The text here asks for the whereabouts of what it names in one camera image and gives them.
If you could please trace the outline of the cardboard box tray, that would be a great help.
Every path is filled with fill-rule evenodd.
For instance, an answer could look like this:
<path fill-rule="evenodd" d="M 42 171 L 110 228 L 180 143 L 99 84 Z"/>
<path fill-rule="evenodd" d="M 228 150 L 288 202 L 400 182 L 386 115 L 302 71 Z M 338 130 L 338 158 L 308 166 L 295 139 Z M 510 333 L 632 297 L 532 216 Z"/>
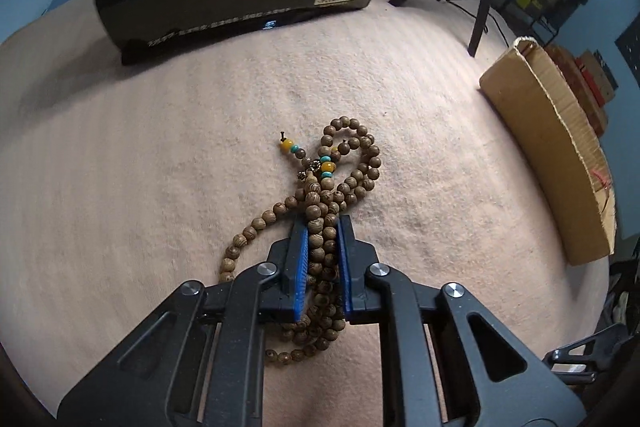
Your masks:
<path fill-rule="evenodd" d="M 562 72 L 536 40 L 517 38 L 480 77 L 480 91 L 521 147 L 546 196 L 565 258 L 585 265 L 614 254 L 615 192 L 608 161 Z M 612 182 L 608 208 L 591 170 Z"/>

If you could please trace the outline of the green jade red-cord pendant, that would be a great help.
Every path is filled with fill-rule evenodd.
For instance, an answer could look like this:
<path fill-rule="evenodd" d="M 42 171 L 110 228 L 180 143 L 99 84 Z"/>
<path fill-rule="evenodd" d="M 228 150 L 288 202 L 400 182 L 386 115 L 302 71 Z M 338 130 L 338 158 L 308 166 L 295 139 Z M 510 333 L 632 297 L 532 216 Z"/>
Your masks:
<path fill-rule="evenodd" d="M 603 213 L 605 213 L 606 208 L 608 208 L 608 202 L 611 199 L 612 182 L 610 179 L 608 179 L 607 176 L 600 173 L 600 171 L 598 171 L 597 169 L 591 170 L 591 176 L 593 176 L 593 178 L 596 178 L 598 180 L 602 190 L 604 191 L 604 203 L 600 208 L 600 213 L 601 215 L 603 215 Z"/>

